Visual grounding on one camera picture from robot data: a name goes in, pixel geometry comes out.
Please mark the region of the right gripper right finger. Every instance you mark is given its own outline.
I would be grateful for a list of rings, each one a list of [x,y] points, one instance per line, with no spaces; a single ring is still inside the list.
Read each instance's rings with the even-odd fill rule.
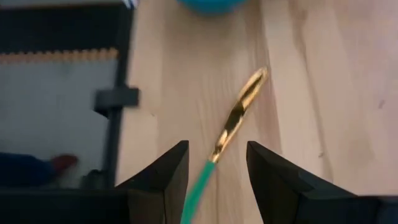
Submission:
[[[249,141],[246,162],[264,223],[373,223],[374,199],[360,197]]]

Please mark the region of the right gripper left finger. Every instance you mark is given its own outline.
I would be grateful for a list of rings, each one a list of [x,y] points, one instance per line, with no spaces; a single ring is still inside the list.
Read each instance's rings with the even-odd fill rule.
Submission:
[[[181,221],[189,174],[189,141],[178,142],[117,188],[127,191],[131,223]]]

